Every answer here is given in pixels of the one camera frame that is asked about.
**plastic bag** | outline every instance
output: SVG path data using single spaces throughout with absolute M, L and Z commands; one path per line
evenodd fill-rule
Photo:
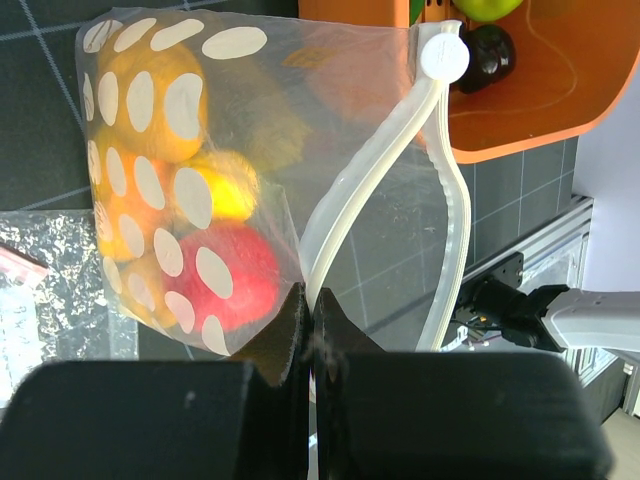
M 0 406 L 43 362 L 137 354 L 136 323 L 104 299 L 92 212 L 0 212 Z
M 83 27 L 77 65 L 98 247 L 118 308 L 228 355 L 273 318 L 294 282 L 306 282 L 313 308 L 323 285 L 352 275 L 334 261 L 350 231 L 350 242 L 369 239 L 362 250 L 381 272 L 393 267 L 386 253 L 406 245 L 375 237 L 389 227 L 386 213 L 409 212 L 425 217 L 405 227 L 420 237 L 429 287 L 406 285 L 426 298 L 421 332 L 403 348 L 437 343 L 469 234 L 446 131 L 455 78 L 443 66 L 460 51 L 458 28 L 147 9 L 114 9 Z M 416 69 L 427 44 L 427 70 L 443 78 Z M 432 244 L 423 247 L 425 232 Z M 357 289 L 367 279 L 351 256 Z

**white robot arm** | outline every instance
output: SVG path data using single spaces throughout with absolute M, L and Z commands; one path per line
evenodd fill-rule
M 640 352 L 640 292 L 569 290 L 549 304 L 541 320 L 561 348 Z
M 526 295 L 489 278 L 477 284 L 469 307 L 505 340 L 523 347 L 640 352 L 640 292 L 587 292 L 549 285 Z

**tile grout line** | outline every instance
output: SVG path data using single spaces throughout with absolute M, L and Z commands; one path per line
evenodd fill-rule
M 42 27 L 40 28 L 40 33 L 57 33 L 57 32 L 66 32 L 67 30 L 73 30 L 76 28 L 80 28 L 85 24 L 85 22 L 75 22 L 75 23 L 66 23 L 64 25 L 54 25 L 53 27 Z M 8 40 L 19 40 L 21 38 L 34 37 L 35 32 L 33 30 L 26 30 L 22 32 L 15 33 L 5 33 L 4 35 L 0 35 L 0 42 L 8 41 Z
M 44 37 L 42 36 L 42 33 L 38 29 L 38 24 L 36 23 L 36 19 L 33 17 L 33 14 L 31 13 L 29 6 L 27 5 L 27 0 L 18 0 L 18 1 L 20 2 L 20 6 L 22 6 L 22 10 L 26 15 L 27 20 L 29 21 L 29 25 L 31 25 L 31 29 L 33 30 L 34 35 L 38 39 L 38 43 L 40 44 L 40 47 L 44 52 L 44 56 L 46 57 L 47 62 L 49 62 L 49 67 L 51 67 L 51 70 L 53 71 L 53 76 L 56 78 L 58 85 L 62 89 L 62 94 L 67 100 L 67 104 L 71 108 L 71 112 L 73 113 L 73 116 L 76 119 L 76 122 L 80 127 L 80 130 L 84 131 L 84 128 L 82 125 L 82 119 L 80 117 L 80 112 L 78 111 L 75 104 L 73 103 L 73 98 L 71 98 L 71 93 L 69 93 L 69 89 L 67 88 L 67 85 L 64 83 L 64 80 L 62 79 L 62 74 L 60 73 L 60 70 L 58 69 L 58 66 L 56 65 L 55 61 L 53 60 L 53 56 L 49 51 L 49 47 L 47 47 L 47 43 L 44 41 Z
M 182 346 L 184 346 L 184 349 L 187 351 L 187 355 L 189 355 L 189 359 L 191 361 L 195 361 L 195 358 L 193 358 L 193 352 L 191 351 L 191 347 L 186 343 L 183 343 Z
M 31 205 L 27 205 L 26 207 L 18 208 L 18 211 L 34 210 L 38 207 L 44 207 L 45 205 L 49 205 L 50 203 L 57 202 L 58 200 L 64 200 L 65 198 L 73 197 L 74 195 L 78 195 L 79 193 L 84 193 L 88 190 L 91 190 L 90 186 L 76 188 L 75 190 L 71 190 L 70 192 L 62 193 L 60 195 L 56 195 L 55 197 L 51 197 L 46 200 L 41 200 L 39 202 L 32 203 Z
M 360 302 L 362 303 L 362 319 L 364 320 L 364 326 L 369 326 L 369 319 L 367 318 L 367 309 L 365 308 L 364 303 L 364 293 L 362 292 L 362 279 L 360 277 L 360 266 L 358 265 L 358 256 L 356 255 L 356 243 L 353 240 L 353 235 L 349 232 L 349 243 L 351 244 L 351 251 L 353 253 L 353 263 L 356 267 L 356 281 L 358 282 L 358 286 L 360 287 Z
M 533 195 L 534 193 L 538 193 L 538 192 L 539 192 L 540 190 L 542 190 L 543 188 L 548 187 L 549 185 L 551 185 L 551 184 L 552 184 L 552 183 L 554 183 L 554 182 L 557 182 L 558 180 L 562 180 L 564 177 L 566 177 L 566 176 L 568 176 L 568 175 L 571 175 L 572 173 L 573 173 L 573 170 L 569 170 L 569 171 L 568 171 L 567 173 L 565 173 L 564 175 L 561 175 L 561 176 L 560 176 L 560 177 L 558 177 L 558 178 L 554 178 L 553 180 L 551 180 L 550 182 L 545 183 L 544 185 L 540 185 L 539 187 L 536 187 L 535 189 L 531 190 L 529 193 L 527 193 L 527 194 L 523 195 L 521 198 L 522 198 L 522 199 L 524 199 L 524 198 L 529 197 L 530 195 Z M 509 208 L 509 207 L 511 207 L 512 205 L 515 205 L 516 203 L 520 202 L 521 198 L 516 198 L 515 200 L 511 200 L 509 203 L 507 203 L 507 204 L 505 204 L 505 205 L 501 206 L 501 207 L 500 207 L 500 208 L 498 208 L 497 210 L 494 210 L 493 212 L 491 212 L 491 213 L 489 213 L 489 214 L 485 215 L 484 217 L 479 218 L 478 220 L 476 220 L 476 221 L 473 223 L 473 225 L 477 225 L 478 223 L 480 223 L 480 222 L 482 222 L 482 221 L 486 220 L 487 218 L 494 216 L 496 213 L 500 213 L 502 210 L 504 210 L 504 209 L 506 209 L 506 208 Z
M 522 228 L 522 199 L 524 198 L 524 150 L 522 151 L 522 172 L 520 173 L 520 206 L 518 211 L 518 237 Z
M 189 0 L 183 0 L 183 3 L 179 5 L 173 5 L 170 7 L 160 8 L 160 10 L 178 10 L 181 8 L 191 10 L 193 7 L 204 7 L 206 5 L 213 5 L 216 3 L 223 3 L 225 0 L 200 0 L 197 2 L 189 2 Z M 54 25 L 52 27 L 42 27 L 38 28 L 38 31 L 42 34 L 47 33 L 56 33 L 56 32 L 65 32 L 67 30 L 74 30 L 76 28 L 80 28 L 88 22 L 73 22 L 73 23 L 65 23 L 63 25 Z M 34 30 L 23 30 L 21 32 L 14 33 L 5 33 L 0 35 L 0 42 L 10 41 L 10 40 L 19 40 L 21 38 L 28 37 L 36 37 L 37 33 Z
M 356 288 L 360 288 L 361 289 L 364 285 L 369 284 L 369 282 L 371 282 L 372 280 L 375 280 L 376 278 L 381 277 L 385 273 L 389 273 L 394 268 L 398 268 L 398 267 L 404 265 L 405 263 L 414 260 L 418 255 L 420 255 L 420 252 L 414 253 L 409 258 L 405 258 L 404 260 L 402 260 L 402 261 L 400 261 L 400 262 L 398 262 L 398 263 L 396 263 L 394 265 L 391 265 L 389 268 L 385 268 L 383 271 L 376 273 L 373 277 L 366 279 L 364 282 L 359 282 L 357 285 L 354 285 L 353 287 L 351 287 L 351 288 L 345 290 L 344 292 L 340 293 L 339 295 L 337 295 L 337 297 L 342 297 L 343 295 L 351 293 Z
M 560 178 L 562 179 L 562 175 L 564 174 L 564 154 L 567 149 L 567 141 L 564 140 L 562 142 L 562 166 L 560 167 Z M 558 185 L 558 203 L 556 204 L 556 215 L 560 212 L 560 196 L 562 195 L 562 180 L 560 180 L 560 184 Z

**orange shelf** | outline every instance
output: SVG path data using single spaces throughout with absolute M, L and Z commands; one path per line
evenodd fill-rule
M 426 21 L 461 18 L 432 0 Z M 300 17 L 408 27 L 409 0 L 299 0 Z M 511 76 L 473 95 L 453 92 L 451 143 L 459 163 L 476 163 L 580 135 L 616 105 L 639 52 L 638 0 L 525 0 L 496 22 L 513 37 Z

